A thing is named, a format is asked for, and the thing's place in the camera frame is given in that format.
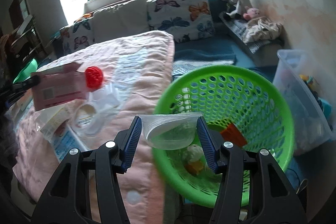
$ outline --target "pink box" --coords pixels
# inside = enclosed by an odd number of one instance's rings
[[[85,74],[78,72],[80,64],[72,62],[59,67],[33,72],[41,82],[32,88],[35,111],[64,104],[75,99],[87,99]]]

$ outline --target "laundry basket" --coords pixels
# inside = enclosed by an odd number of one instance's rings
[[[225,128],[232,121],[244,135],[245,150],[271,151],[282,170],[293,155],[294,125],[290,109],[278,90],[262,76],[235,66],[200,68],[174,81],[159,100],[155,114],[202,112],[209,126]],[[196,134],[194,142],[200,145]],[[153,148],[165,180],[183,197],[213,208],[219,181],[194,177],[184,168],[182,150]],[[249,172],[244,172],[242,206],[248,204]]]

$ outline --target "floor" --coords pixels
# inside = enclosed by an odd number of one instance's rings
[[[13,202],[18,206],[22,211],[24,211],[28,215],[32,215],[35,209],[35,205],[32,205],[29,200],[20,192],[17,187],[17,179],[13,175],[12,179],[12,191],[11,198]]]

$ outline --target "silver screw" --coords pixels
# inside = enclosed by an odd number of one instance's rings
[[[260,150],[260,154],[264,155],[264,156],[267,156],[269,154],[268,150],[266,149],[261,149]]]
[[[105,146],[107,147],[107,148],[112,148],[112,147],[114,147],[116,145],[116,143],[114,142],[114,141],[109,141],[109,142],[107,142],[106,144],[105,144]]]
[[[225,142],[223,145],[224,145],[226,148],[232,148],[232,147],[233,147],[233,143],[231,143],[231,142]]]
[[[73,148],[69,151],[70,155],[76,155],[78,153],[78,149],[77,148]]]

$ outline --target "barcode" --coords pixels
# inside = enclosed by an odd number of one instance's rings
[[[44,100],[49,100],[49,99],[54,98],[54,88],[42,90],[42,93],[43,93]]]

